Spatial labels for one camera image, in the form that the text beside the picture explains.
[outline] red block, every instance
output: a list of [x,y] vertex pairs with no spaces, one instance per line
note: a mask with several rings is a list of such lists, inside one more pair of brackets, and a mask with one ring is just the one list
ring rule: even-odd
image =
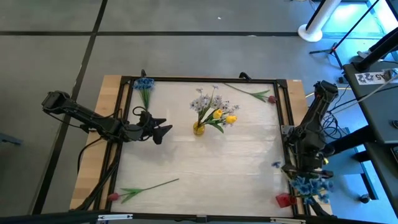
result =
[[297,199],[293,196],[290,196],[288,193],[277,195],[276,200],[281,208],[285,208],[297,203]]

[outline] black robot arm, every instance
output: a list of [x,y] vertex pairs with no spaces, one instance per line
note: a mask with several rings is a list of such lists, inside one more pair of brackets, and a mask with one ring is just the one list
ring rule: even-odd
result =
[[[61,91],[49,92],[44,99],[43,111],[47,114],[67,114],[81,121],[80,128],[88,133],[89,129],[97,130],[98,134],[105,140],[111,141],[145,141],[150,137],[156,144],[162,143],[163,136],[172,128],[172,125],[160,127],[166,119],[153,118],[144,108],[138,106],[133,109],[133,114],[140,116],[137,124],[129,124],[119,118],[101,116],[94,111],[79,105],[70,99],[67,93]],[[136,114],[136,109],[143,109]]]
[[[317,82],[314,87],[315,99],[303,121],[299,126],[292,128],[284,138],[284,146],[291,149],[297,156],[296,166],[287,162],[282,167],[282,170],[290,179],[293,179],[296,175],[308,178],[314,176],[333,177],[332,172],[319,168],[322,168],[323,165],[324,155],[322,150],[326,145],[322,119],[330,103],[337,97],[338,89],[336,85],[326,81]],[[316,202],[311,206],[317,215],[329,215]]]

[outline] gray floor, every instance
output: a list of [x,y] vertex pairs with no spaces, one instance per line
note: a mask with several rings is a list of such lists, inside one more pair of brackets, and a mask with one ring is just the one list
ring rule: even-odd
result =
[[[1,1],[0,31],[89,31],[100,4],[100,0]],[[363,5],[344,4],[338,9],[345,17],[333,15],[324,31],[344,32],[349,25],[342,25],[342,21],[358,18],[366,10]],[[100,30],[295,32],[312,13],[308,2],[296,1],[113,0],[108,2]],[[367,17],[366,21],[356,32],[379,32],[376,20]],[[104,75],[138,75],[142,68],[158,76],[237,77],[244,71],[256,78],[301,79],[305,92],[310,93],[318,80],[336,82],[341,70],[333,57],[308,52],[327,49],[338,40],[326,38],[311,44],[299,37],[97,37],[78,102],[93,109]],[[366,50],[375,42],[347,39],[338,49],[339,56],[348,63],[357,50]],[[47,91],[71,91],[87,43],[88,37],[0,37],[0,132],[24,140],[19,147],[0,144],[0,216],[27,213],[59,124],[41,112],[40,103]],[[342,101],[352,98],[348,91]],[[352,131],[366,124],[357,106],[339,114],[338,119]],[[83,131],[69,128],[45,213],[68,210],[76,158],[85,142]],[[382,190],[372,172],[378,190]],[[354,189],[355,178],[345,177]],[[377,205],[369,203],[365,210],[357,203],[352,206],[357,212],[348,213],[339,206],[333,209],[341,218],[396,220],[385,194]],[[372,212],[380,206],[386,208],[387,215]]]

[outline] tulip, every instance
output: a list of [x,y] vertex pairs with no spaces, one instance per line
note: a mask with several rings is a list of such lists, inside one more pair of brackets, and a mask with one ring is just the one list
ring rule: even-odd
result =
[[213,113],[213,118],[214,119],[219,119],[222,115],[223,115],[223,111],[222,110],[216,110]]
[[236,120],[237,120],[236,116],[228,116],[225,118],[225,122],[227,122],[228,124],[233,124]]

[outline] flower bouquet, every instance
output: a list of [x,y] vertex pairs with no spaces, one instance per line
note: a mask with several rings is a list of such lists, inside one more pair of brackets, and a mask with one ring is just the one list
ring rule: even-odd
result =
[[190,103],[190,108],[198,113],[198,121],[193,124],[193,133],[198,136],[205,132],[206,124],[209,124],[224,133],[223,128],[232,126],[232,124],[237,120],[234,112],[239,109],[239,106],[230,105],[229,101],[223,101],[222,96],[220,95],[213,97],[215,89],[218,89],[218,86],[213,86],[213,93],[211,96],[207,94],[204,95],[202,88],[197,89],[200,96]]
[[133,89],[138,90],[144,104],[144,108],[148,110],[150,94],[154,88],[155,80],[153,78],[139,78],[134,82]]
[[332,181],[317,176],[309,178],[298,175],[295,179],[289,180],[289,182],[297,190],[297,197],[304,199],[304,203],[309,205],[315,203],[313,196],[316,195],[319,201],[323,203],[329,202],[329,194],[326,191],[333,189]]

